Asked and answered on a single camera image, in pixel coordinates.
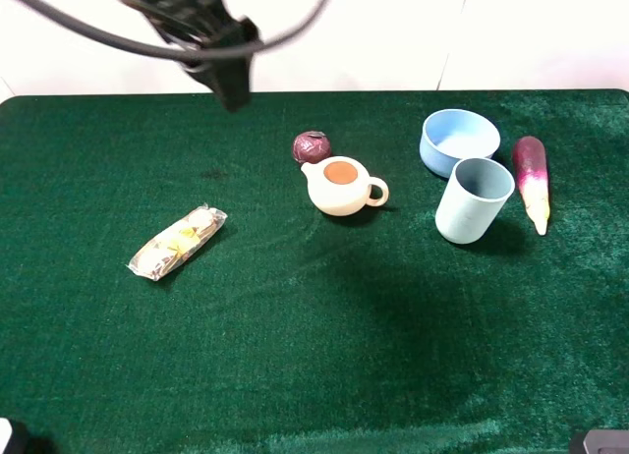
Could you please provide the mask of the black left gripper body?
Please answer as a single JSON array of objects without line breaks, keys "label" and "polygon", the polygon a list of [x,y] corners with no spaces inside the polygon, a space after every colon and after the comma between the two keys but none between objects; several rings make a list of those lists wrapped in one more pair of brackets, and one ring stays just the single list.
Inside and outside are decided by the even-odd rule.
[{"label": "black left gripper body", "polygon": [[[248,18],[236,20],[223,0],[120,0],[141,12],[169,44],[192,50],[236,47],[258,41],[257,26]],[[251,100],[253,56],[183,62],[183,70],[207,86],[229,112]]]}]

